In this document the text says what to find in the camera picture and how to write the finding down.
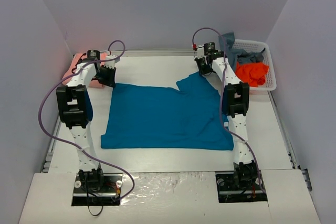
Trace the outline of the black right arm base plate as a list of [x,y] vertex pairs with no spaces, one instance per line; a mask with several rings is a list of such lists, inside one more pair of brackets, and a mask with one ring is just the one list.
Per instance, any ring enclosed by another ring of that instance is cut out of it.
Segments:
[[258,178],[238,185],[233,172],[215,173],[218,202],[221,204],[244,202],[267,202],[267,194]]

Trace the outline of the teal blue t shirt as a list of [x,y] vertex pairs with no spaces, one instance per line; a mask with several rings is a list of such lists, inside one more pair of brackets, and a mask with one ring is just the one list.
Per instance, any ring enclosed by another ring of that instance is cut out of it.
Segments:
[[112,91],[102,149],[190,148],[231,151],[234,143],[221,122],[218,91],[198,73],[177,88],[118,83]]

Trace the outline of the orange t shirt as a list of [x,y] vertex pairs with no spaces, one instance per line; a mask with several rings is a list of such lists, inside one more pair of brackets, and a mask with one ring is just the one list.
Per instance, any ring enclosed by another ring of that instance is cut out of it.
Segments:
[[244,83],[248,83],[250,87],[262,86],[266,82],[266,74],[269,66],[259,63],[239,64],[236,67],[236,76]]

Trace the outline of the pink t shirt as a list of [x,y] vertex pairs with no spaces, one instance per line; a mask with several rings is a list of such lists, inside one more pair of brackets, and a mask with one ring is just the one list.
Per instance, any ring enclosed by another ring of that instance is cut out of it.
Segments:
[[[106,51],[101,51],[100,52],[100,59],[102,60],[105,60],[106,59],[106,56],[107,56],[107,52]],[[71,75],[71,74],[74,74],[76,72],[76,69],[77,69],[77,64],[79,64],[79,61],[80,60],[84,60],[87,58],[87,55],[86,53],[77,53],[75,54],[72,62],[71,62],[71,65],[69,67],[69,69],[67,70],[67,72],[64,74],[63,78]],[[63,81],[63,85],[67,85],[67,83],[70,81],[70,79],[67,79],[65,81]],[[100,84],[97,80],[92,80],[89,84],[89,87],[91,88],[103,88],[104,86],[102,84]]]

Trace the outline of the white plastic laundry basket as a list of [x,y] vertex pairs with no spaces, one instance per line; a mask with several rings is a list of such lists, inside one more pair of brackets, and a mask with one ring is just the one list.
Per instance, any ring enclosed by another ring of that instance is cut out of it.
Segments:
[[233,49],[243,49],[247,52],[261,52],[263,49],[263,64],[267,65],[268,72],[265,75],[265,83],[258,87],[250,87],[250,94],[262,94],[268,91],[274,91],[277,87],[274,66],[268,45],[265,42],[254,40],[235,39]]

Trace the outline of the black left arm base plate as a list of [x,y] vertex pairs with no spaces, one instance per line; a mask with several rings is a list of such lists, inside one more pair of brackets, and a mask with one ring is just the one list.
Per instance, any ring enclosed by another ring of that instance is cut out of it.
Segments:
[[72,206],[119,206],[122,174],[104,174],[102,186],[88,185],[88,193],[84,178],[76,175],[72,193]]

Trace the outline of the grey t shirt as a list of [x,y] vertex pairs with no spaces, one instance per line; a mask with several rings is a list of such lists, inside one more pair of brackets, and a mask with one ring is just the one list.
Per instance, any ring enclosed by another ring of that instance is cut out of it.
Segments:
[[220,45],[220,51],[226,52],[229,64],[234,71],[236,71],[238,63],[240,65],[244,65],[248,63],[260,63],[264,60],[263,53],[266,48],[264,48],[260,52],[247,52],[244,49],[233,48],[235,42],[235,35],[233,31],[222,34],[218,37],[218,40]]

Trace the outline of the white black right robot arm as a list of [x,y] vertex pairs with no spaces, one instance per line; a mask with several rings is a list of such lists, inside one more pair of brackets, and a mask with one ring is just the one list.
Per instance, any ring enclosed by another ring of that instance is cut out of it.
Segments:
[[194,60],[201,75],[216,73],[222,82],[219,118],[228,119],[224,127],[234,141],[233,183],[246,189],[259,176],[255,155],[248,144],[247,112],[249,108],[249,84],[241,81],[231,68],[224,52],[215,48],[213,42],[193,45]]

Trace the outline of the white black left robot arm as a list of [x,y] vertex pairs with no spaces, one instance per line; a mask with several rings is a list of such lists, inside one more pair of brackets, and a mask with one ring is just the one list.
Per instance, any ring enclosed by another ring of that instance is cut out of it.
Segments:
[[84,188],[101,191],[106,179],[100,162],[94,160],[97,156],[90,129],[93,108],[87,87],[94,78],[102,85],[114,87],[116,67],[110,51],[88,50],[86,56],[79,60],[76,75],[66,80],[63,87],[57,88],[56,97],[60,120],[70,130],[76,144],[79,181]]

